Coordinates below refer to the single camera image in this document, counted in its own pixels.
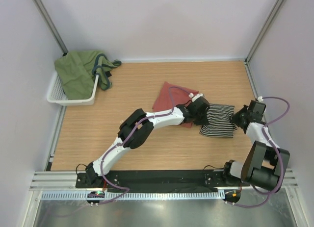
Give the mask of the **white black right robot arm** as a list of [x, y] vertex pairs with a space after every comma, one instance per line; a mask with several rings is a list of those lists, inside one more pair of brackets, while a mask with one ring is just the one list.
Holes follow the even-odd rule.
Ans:
[[264, 97], [252, 100], [231, 117], [231, 122], [250, 138], [252, 147], [244, 163], [234, 160], [225, 163], [221, 180], [228, 186], [244, 182], [264, 189], [262, 194], [269, 195], [280, 190], [290, 153], [274, 142], [268, 123], [262, 120], [266, 111], [263, 100]]

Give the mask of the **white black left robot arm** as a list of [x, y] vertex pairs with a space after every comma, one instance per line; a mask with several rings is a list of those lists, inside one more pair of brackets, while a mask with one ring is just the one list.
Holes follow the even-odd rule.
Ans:
[[128, 151], [142, 146], [153, 130], [193, 123], [197, 126], [207, 125], [209, 102], [203, 94], [197, 94], [189, 105], [178, 104], [171, 109], [158, 112], [135, 110], [119, 127], [113, 144], [97, 160], [87, 165], [86, 181], [94, 188], [104, 182], [112, 166]]

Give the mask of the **salmon red tank top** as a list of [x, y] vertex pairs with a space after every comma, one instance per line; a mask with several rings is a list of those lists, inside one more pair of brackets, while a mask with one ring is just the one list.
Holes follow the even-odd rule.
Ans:
[[165, 81], [152, 106], [152, 110], [153, 112], [159, 112], [172, 109], [173, 106], [178, 104], [187, 105], [191, 101], [190, 93], [196, 95], [199, 91]]

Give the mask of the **black white striped tank top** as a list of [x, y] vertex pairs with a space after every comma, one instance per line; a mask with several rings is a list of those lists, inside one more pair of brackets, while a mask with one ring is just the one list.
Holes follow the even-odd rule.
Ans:
[[200, 127], [200, 134], [206, 137], [233, 138], [236, 125], [231, 121], [235, 106], [228, 104], [209, 104], [208, 125]]

